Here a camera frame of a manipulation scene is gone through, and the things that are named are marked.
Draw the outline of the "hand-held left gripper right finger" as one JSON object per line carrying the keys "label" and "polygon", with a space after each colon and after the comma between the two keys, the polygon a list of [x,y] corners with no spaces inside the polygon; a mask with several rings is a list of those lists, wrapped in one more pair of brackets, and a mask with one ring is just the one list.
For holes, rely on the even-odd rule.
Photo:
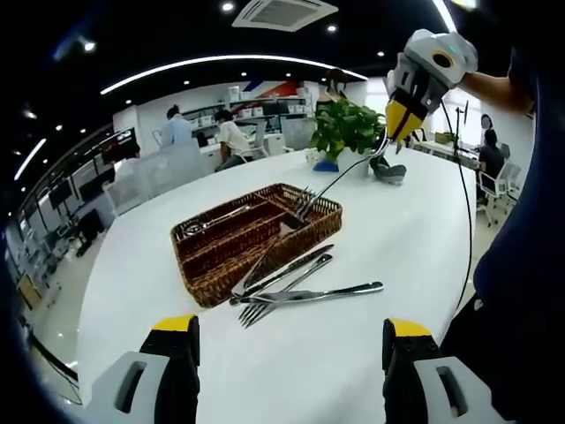
{"label": "hand-held left gripper right finger", "polygon": [[420,324],[383,322],[382,370],[387,423],[503,422],[488,386]]}

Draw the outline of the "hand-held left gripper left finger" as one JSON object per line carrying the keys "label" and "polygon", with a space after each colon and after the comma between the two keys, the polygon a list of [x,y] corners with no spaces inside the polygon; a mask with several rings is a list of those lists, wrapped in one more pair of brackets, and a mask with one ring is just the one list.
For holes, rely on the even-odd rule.
{"label": "hand-held left gripper left finger", "polygon": [[195,314],[155,324],[92,386],[91,423],[194,423],[200,393],[200,323]]}

